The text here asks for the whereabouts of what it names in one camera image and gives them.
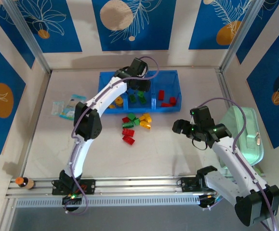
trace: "white wall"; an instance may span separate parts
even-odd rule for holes
[[[28,67],[17,49],[0,27],[0,53],[26,83],[20,104],[17,108],[3,153],[0,155],[0,210],[10,179],[19,173],[22,151],[31,136],[32,114],[36,106],[41,85],[46,82],[44,71],[38,62],[32,69]]]
[[[260,118],[258,108],[247,84],[247,77],[259,63],[261,58],[270,48],[279,35],[279,6],[272,15],[270,21],[246,56],[242,65],[235,58],[225,75],[234,100],[241,106],[255,108],[259,119],[261,138],[264,144],[265,156],[260,162],[260,167],[266,173],[268,183],[279,187],[279,147],[272,148],[265,126]]]
[[[202,0],[177,0],[168,51],[103,52],[91,0],[67,0],[81,44],[79,53],[46,53],[52,69],[115,68],[125,66],[133,57],[152,55],[161,66],[219,66],[227,50],[189,50]]]

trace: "white robotic arm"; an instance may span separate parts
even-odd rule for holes
[[[104,111],[108,108],[108,106],[118,96],[120,96],[121,94],[126,92],[127,83],[125,83],[125,82],[120,82],[117,85],[115,85],[114,87],[112,87],[112,85],[114,85],[114,83],[118,82],[119,80],[121,80],[121,78],[112,77],[110,82],[96,96],[94,96],[92,99],[90,99],[89,101],[86,102],[86,105],[91,105],[91,104],[95,103],[95,105],[92,106],[91,109],[92,110],[96,109],[97,112],[99,113],[100,117],[102,116]],[[108,92],[106,92],[104,95],[102,95],[102,93],[108,87],[112,87],[112,89],[109,90]],[[97,102],[95,102],[95,99],[97,99],[100,95],[102,95],[101,98]],[[78,140],[75,141],[74,146],[73,146],[72,155],[70,156],[68,163],[67,163],[66,167],[64,168],[65,173],[71,177],[72,174],[71,174],[70,165],[72,165],[75,178],[78,178],[79,176],[81,176],[82,167],[83,167],[84,161],[86,159],[87,152],[90,148],[90,145],[94,141],[94,139],[88,139],[87,141],[85,141],[82,136],[78,136],[78,138],[79,138],[79,141]]]
[[[219,171],[213,171],[205,176],[206,184],[210,189],[216,190],[221,194],[226,200],[228,200],[233,206],[237,203],[237,197],[246,197],[250,192],[258,192],[258,186],[253,182],[251,176],[246,171],[244,166],[237,159],[232,148],[234,139],[232,137],[221,138],[219,142],[215,142],[212,146],[213,151],[224,161],[236,184],[231,180],[225,178],[220,174]],[[241,151],[237,148],[238,155],[243,160],[244,164],[249,168],[249,170],[255,175],[256,180],[262,187],[266,188],[267,182],[262,179],[247,160],[242,155]]]
[[[181,178],[182,190],[217,191],[235,207],[237,216],[246,226],[268,217],[273,220],[279,207],[278,187],[269,186],[250,166],[240,150],[233,147],[234,139],[231,133],[225,125],[215,125],[207,106],[193,108],[191,114],[195,124],[177,120],[173,125],[173,132],[185,134],[192,140],[206,142],[207,147],[212,148],[226,164],[236,184],[222,176],[216,168],[209,166],[199,169],[194,179]]]
[[[59,181],[54,185],[61,193],[66,195],[74,193],[80,186],[77,181],[81,178],[87,152],[102,130],[100,117],[108,106],[128,88],[149,90],[150,78],[146,81],[132,78],[141,76],[144,70],[147,70],[147,64],[140,59],[134,59],[130,67],[118,70],[95,97],[86,104],[77,104],[74,120],[76,141],[68,163],[60,172]],[[269,186],[249,165],[240,150],[233,147],[234,139],[230,132],[223,124],[215,125],[208,107],[194,108],[191,113],[195,124],[182,119],[177,120],[173,125],[173,132],[183,133],[193,140],[206,142],[207,146],[212,148],[226,164],[236,184],[210,166],[199,169],[195,179],[181,178],[183,189],[187,189],[188,192],[192,190],[194,192],[217,191],[235,207],[239,219],[246,226],[262,221],[271,215],[271,213],[269,215],[267,205],[264,204],[265,196],[268,197],[265,200],[269,200],[276,215],[279,207],[277,186]]]

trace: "blue plastic bin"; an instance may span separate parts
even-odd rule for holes
[[[111,80],[115,72],[101,72],[99,79],[99,89],[103,89]],[[153,76],[156,71],[149,71],[146,77]],[[159,101],[159,90],[165,91],[165,97],[163,101]],[[136,97],[136,103],[131,103],[128,95],[134,94]],[[113,109],[106,109],[105,114],[118,114],[118,113],[145,113],[145,112],[179,112],[181,110],[182,95],[180,90],[178,72],[173,71],[160,71],[159,74],[151,80],[150,91],[144,93],[144,97],[147,101],[146,104],[141,104],[137,91],[129,89],[126,93],[122,94],[123,107],[117,107]],[[169,98],[176,98],[176,105],[173,107],[161,107],[162,103],[169,103]]]

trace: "yellow block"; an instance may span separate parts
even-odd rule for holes
[[[146,117],[143,115],[143,116],[141,116],[139,119],[140,119],[140,121],[145,121],[145,120],[146,120]]]
[[[151,129],[151,124],[149,124],[148,122],[145,122],[145,121],[141,121],[140,126],[146,128],[146,129]]]
[[[150,116],[149,113],[144,113],[144,117],[146,117],[146,121],[147,121],[148,123],[151,123],[151,122],[152,122],[152,118],[151,118],[151,116]]]
[[[115,103],[116,104],[122,104],[123,103],[123,99],[121,96],[118,96],[116,99],[115,99]]]

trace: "aluminum frame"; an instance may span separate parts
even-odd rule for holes
[[[231,99],[231,94],[224,77],[224,71],[230,64],[232,58],[235,56],[240,44],[242,43],[245,35],[247,34],[250,26],[252,25],[257,13],[264,3],[265,0],[254,0],[250,6],[248,12],[246,13],[241,27],[239,28],[236,36],[234,37],[231,45],[229,46],[228,52],[220,65],[216,68],[216,73],[218,80],[222,89],[222,94],[224,97]],[[31,49],[32,53],[35,55],[36,59],[40,62],[42,68],[50,74],[50,67],[44,58],[42,51],[37,44],[31,31],[29,31],[24,18],[20,14],[18,8],[12,0],[2,0],[7,13],[10,15],[11,19],[14,21],[19,32],[25,39],[27,45]],[[226,102],[226,106],[230,107],[231,104]],[[29,143],[23,167],[21,169],[21,176],[24,173],[25,166],[27,163],[27,157],[29,149],[32,143],[33,136],[31,137],[31,142]],[[172,176],[172,177],[125,177],[125,178],[94,178],[96,180],[96,188],[94,195],[88,195],[88,198],[94,197],[124,197],[124,196],[170,196],[175,197],[179,195],[188,196],[199,196],[199,195],[210,195],[211,192],[182,192],[181,187],[177,186],[177,181],[181,177],[186,176]],[[36,182],[36,187],[32,190],[26,190],[19,188],[15,184],[14,179],[11,180],[5,200],[3,202],[3,209],[0,214],[0,231],[8,231],[10,229],[14,211],[18,200],[21,199],[33,199],[33,198],[57,198],[57,196],[51,195],[52,192],[52,180],[54,179],[34,179]]]

